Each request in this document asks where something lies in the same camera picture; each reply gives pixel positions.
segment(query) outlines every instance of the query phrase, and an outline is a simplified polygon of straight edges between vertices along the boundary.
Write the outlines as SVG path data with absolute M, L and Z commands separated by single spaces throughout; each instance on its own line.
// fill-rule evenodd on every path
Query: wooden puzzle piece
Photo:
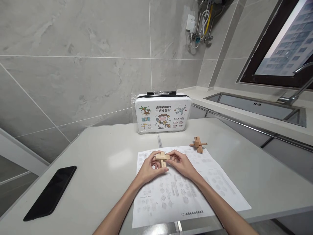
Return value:
M 161 167 L 166 167 L 166 159 L 170 159 L 170 156 L 165 154 L 164 152 L 158 153 L 156 155 L 156 160 L 160 160 L 161 162 Z
M 167 155 L 167 154 L 165 154 L 164 152 L 161 152 L 161 153 L 158 153 L 158 154 L 156 155 L 156 159 L 157 159 L 157 160 L 170 159 L 170 156 Z
M 195 146 L 197 148 L 198 153 L 203 153 L 202 145 L 207 145 L 207 143 L 201 143 L 200 137 L 195 137 L 195 143 L 190 144 L 189 146 Z
M 166 167 L 166 162 L 165 162 L 165 160 L 161 160 L 161 167 L 163 168 L 163 167 Z

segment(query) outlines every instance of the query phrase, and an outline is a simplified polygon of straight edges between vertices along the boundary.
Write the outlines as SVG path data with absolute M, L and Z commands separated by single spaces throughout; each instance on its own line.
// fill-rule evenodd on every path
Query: stainless steel sink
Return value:
M 208 96 L 205 99 L 306 127 L 305 108 L 286 106 L 270 101 L 253 99 L 224 92 Z

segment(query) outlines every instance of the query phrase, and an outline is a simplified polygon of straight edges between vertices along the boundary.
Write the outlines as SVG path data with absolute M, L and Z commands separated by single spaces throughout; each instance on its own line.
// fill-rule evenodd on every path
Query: palm tree illustration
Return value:
M 139 109 L 144 111 L 143 115 L 148 115 L 150 114 L 149 112 L 151 111 L 151 109 L 147 109 L 147 107 L 142 107 L 142 106 Z

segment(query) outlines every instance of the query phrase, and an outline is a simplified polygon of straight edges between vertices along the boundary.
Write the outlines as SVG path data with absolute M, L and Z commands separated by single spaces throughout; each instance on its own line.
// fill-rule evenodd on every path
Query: floor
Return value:
M 259 233 L 259 235 L 288 235 L 280 227 L 271 220 L 264 220 L 252 223 L 251 226 Z M 213 232 L 205 233 L 205 235 L 228 235 L 226 230 L 221 229 Z

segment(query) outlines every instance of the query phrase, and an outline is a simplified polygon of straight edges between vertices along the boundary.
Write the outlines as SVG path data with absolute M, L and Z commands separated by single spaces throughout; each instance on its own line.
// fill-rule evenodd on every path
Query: airplane illustration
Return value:
M 176 108 L 176 109 L 178 109 L 178 111 L 177 112 L 175 112 L 176 114 L 178 114 L 179 112 L 180 112 L 180 115 L 183 115 L 183 110 L 185 109 L 185 107 L 183 107 L 183 108 Z

